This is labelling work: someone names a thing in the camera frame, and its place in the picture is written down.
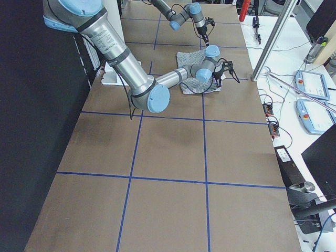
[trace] blue cable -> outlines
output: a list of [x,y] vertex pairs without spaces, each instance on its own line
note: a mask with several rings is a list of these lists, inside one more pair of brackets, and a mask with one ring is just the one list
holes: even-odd
[[326,226],[327,221],[328,221],[329,219],[331,219],[331,217],[334,216],[335,214],[336,214],[336,213],[333,213],[332,215],[330,215],[330,216],[325,220],[325,222],[323,223],[323,226],[322,226],[321,232],[320,232],[320,234],[319,234],[319,237],[317,238],[317,240],[316,240],[316,242],[315,242],[315,246],[313,247],[313,250],[312,250],[313,252],[316,251],[317,244],[319,243],[319,240],[320,240],[320,238],[321,238],[321,235],[322,235],[322,233],[323,233],[323,230],[324,230],[324,227]]

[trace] light blue joint cap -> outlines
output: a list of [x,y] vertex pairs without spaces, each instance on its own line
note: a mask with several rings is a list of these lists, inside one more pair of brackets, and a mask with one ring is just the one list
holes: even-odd
[[210,45],[205,49],[206,57],[210,57],[210,58],[217,57],[219,56],[220,53],[221,52],[219,51],[219,48],[216,45]]
[[58,0],[58,2],[71,13],[91,17],[103,8],[102,0]]
[[175,21],[170,21],[169,25],[173,30],[178,30],[181,27],[178,22]]
[[207,82],[212,76],[212,72],[207,68],[199,69],[196,72],[196,79],[201,82]]
[[199,3],[193,3],[190,5],[189,12],[196,15],[202,11],[201,5]]
[[63,30],[65,32],[67,31],[67,32],[71,32],[71,33],[76,33],[77,32],[77,30],[73,26],[62,24],[60,22],[49,19],[45,16],[43,16],[43,19],[44,19],[45,25],[48,26],[49,28],[52,28],[52,29],[55,29],[55,30]]
[[164,85],[156,85],[148,95],[147,107],[152,113],[160,113],[165,110],[169,104],[169,89]]

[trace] label sticker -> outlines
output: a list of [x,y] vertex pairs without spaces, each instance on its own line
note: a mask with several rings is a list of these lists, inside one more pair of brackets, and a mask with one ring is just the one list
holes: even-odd
[[91,40],[103,54],[108,53],[112,50],[113,46],[117,45],[112,37],[112,34],[110,34],[106,29],[93,36]]
[[283,162],[291,161],[285,149],[277,149],[277,152]]

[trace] white and blue device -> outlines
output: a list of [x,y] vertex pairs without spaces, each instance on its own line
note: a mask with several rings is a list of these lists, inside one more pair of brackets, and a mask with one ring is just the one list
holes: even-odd
[[295,75],[295,86],[311,97],[330,100],[326,80],[320,73],[298,70]]
[[322,135],[336,123],[333,114],[314,101],[299,99],[296,108],[303,126],[310,134]]

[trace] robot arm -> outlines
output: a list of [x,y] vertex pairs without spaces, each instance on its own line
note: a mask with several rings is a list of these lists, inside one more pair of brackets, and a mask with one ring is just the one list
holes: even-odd
[[196,77],[202,82],[212,78],[217,67],[219,49],[209,46],[206,58],[199,65],[184,66],[157,79],[147,75],[132,52],[107,20],[107,10],[101,0],[44,0],[44,18],[47,26],[71,30],[90,37],[108,64],[130,86],[129,97],[136,108],[150,112],[162,112],[169,103],[168,88],[180,81]]
[[179,14],[176,14],[164,0],[149,0],[170,22],[170,27],[173,30],[178,30],[189,18],[195,23],[198,34],[201,35],[206,46],[209,46],[209,38],[206,34],[207,25],[215,26],[213,18],[205,19],[202,13],[202,8],[199,3],[187,4],[183,7]]

